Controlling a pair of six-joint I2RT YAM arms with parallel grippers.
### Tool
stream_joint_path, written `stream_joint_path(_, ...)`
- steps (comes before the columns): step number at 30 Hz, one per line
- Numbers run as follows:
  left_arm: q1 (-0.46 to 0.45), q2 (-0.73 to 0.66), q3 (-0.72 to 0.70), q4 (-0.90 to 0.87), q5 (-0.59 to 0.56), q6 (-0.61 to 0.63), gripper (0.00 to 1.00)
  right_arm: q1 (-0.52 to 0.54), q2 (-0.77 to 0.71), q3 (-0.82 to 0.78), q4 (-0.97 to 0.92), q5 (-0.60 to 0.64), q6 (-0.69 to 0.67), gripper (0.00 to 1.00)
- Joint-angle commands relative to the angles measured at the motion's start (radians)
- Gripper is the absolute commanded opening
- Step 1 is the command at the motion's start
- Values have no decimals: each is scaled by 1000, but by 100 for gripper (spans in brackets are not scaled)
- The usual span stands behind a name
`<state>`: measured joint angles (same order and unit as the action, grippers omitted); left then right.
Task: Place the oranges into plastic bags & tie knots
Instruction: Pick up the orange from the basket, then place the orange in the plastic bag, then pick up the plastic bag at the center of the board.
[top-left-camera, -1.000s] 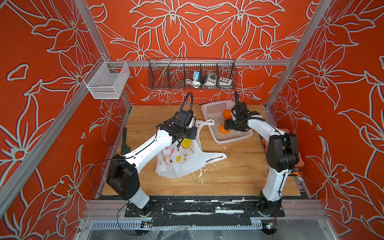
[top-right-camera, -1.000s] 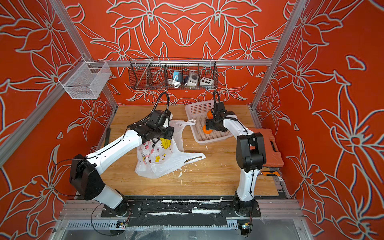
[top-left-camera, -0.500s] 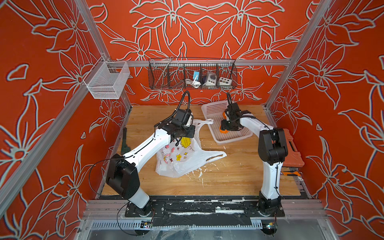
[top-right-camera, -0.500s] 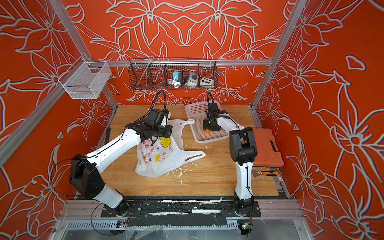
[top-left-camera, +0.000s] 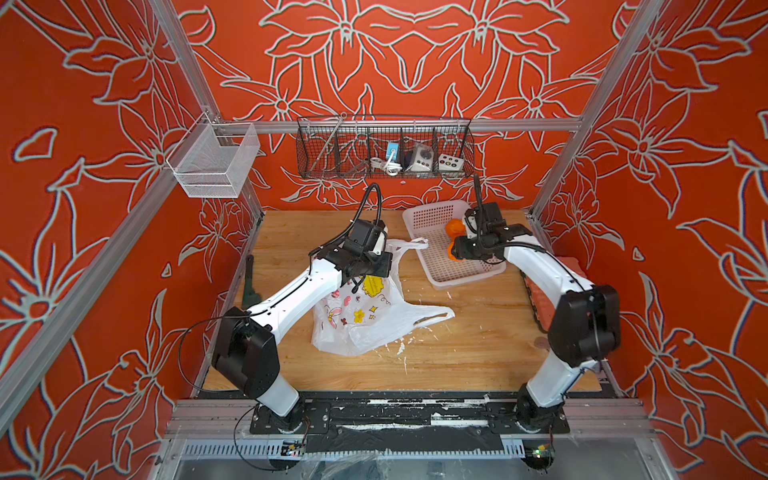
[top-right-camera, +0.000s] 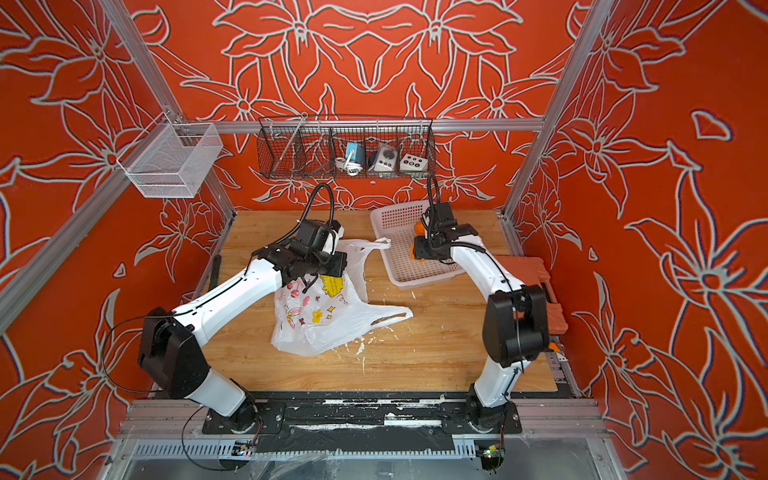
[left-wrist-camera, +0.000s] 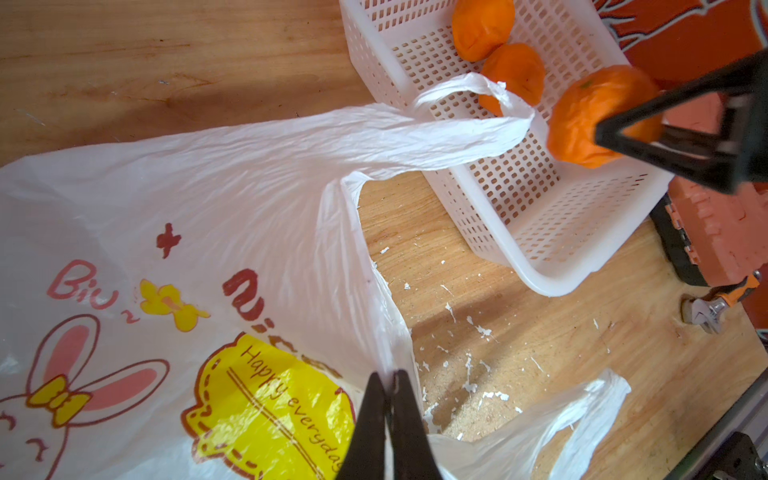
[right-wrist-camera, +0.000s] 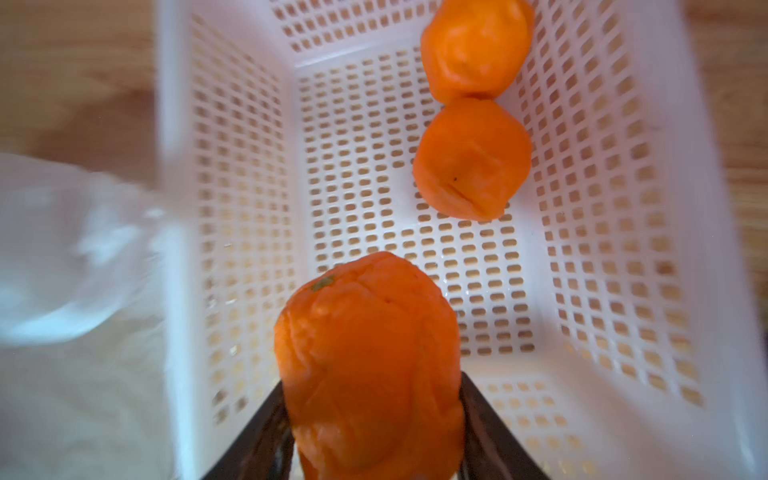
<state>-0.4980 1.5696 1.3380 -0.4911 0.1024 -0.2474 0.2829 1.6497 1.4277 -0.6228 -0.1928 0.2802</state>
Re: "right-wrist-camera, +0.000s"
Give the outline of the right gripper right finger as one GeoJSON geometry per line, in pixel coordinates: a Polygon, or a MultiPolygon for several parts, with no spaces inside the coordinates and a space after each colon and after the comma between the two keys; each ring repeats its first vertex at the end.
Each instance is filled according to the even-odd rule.
{"type": "Polygon", "coordinates": [[[549,479],[465,372],[462,373],[460,397],[466,427],[459,479],[549,479]]]}

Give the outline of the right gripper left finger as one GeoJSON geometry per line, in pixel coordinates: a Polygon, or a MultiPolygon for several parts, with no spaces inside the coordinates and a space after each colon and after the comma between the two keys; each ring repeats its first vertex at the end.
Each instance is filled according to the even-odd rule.
{"type": "Polygon", "coordinates": [[[295,440],[278,382],[205,480],[287,480],[295,440]]]}

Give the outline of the orange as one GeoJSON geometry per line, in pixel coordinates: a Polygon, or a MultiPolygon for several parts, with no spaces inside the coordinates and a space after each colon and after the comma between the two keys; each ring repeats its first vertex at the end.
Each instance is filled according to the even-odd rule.
{"type": "Polygon", "coordinates": [[[288,300],[274,351],[308,479],[449,479],[463,459],[460,334],[441,290],[378,252],[288,300]]]}
{"type": "Polygon", "coordinates": [[[444,1],[421,36],[429,89],[442,104],[495,99],[530,52],[535,14],[526,1],[444,1]]]}
{"type": "Polygon", "coordinates": [[[504,214],[531,166],[532,142],[516,118],[493,100],[460,98],[427,127],[413,177],[440,213],[486,222],[504,214]]]}

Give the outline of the white printed plastic bag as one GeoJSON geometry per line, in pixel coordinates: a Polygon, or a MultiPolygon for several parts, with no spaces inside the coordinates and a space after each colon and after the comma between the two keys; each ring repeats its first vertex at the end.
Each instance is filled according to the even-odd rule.
{"type": "Polygon", "coordinates": [[[172,479],[158,195],[1,157],[1,475],[172,479]]]}

